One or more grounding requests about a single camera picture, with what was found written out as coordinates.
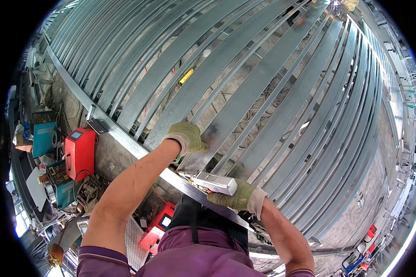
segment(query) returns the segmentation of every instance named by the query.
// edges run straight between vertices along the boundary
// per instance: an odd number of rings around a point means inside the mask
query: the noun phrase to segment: green work glove
[[[239,211],[249,211],[260,220],[263,200],[268,194],[259,187],[253,187],[244,180],[236,179],[237,190],[233,196],[223,193],[211,192],[207,199],[217,205],[222,205]]]
[[[163,140],[170,138],[177,140],[182,146],[181,157],[187,153],[205,152],[208,149],[207,144],[200,139],[199,126],[190,122],[179,122],[171,125],[168,135]]]

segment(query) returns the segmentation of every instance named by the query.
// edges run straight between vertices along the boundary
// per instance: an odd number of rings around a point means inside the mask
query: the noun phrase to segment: purple shirt
[[[159,243],[156,256],[144,264],[136,277],[157,276],[251,276],[263,277],[254,270],[253,263],[244,250],[224,232],[198,228],[199,242],[195,244],[189,226],[168,230]],[[120,252],[102,247],[80,247],[78,277],[130,277],[127,258]],[[297,270],[290,277],[314,277],[310,271]]]

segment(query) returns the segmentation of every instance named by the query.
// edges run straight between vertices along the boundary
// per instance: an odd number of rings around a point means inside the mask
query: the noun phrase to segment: welding gun
[[[219,192],[232,196],[237,189],[237,183],[231,177],[199,171],[196,173],[176,171],[176,173],[187,179],[193,185],[204,187],[211,192]]]

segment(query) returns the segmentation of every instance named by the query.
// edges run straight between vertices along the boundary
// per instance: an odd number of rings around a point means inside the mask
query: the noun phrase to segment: teal welding machine
[[[75,201],[81,182],[72,180],[66,171],[65,160],[61,160],[50,164],[46,167],[48,179],[55,188],[55,196],[57,198],[57,207],[64,209]]]
[[[32,114],[33,125],[32,157],[36,158],[53,152],[57,143],[57,124],[51,111]]]

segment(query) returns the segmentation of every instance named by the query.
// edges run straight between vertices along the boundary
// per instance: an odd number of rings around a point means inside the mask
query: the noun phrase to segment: handle
[[[65,156],[65,164],[67,165],[67,170],[71,171],[71,168],[68,167],[68,156],[71,156],[71,154]]]

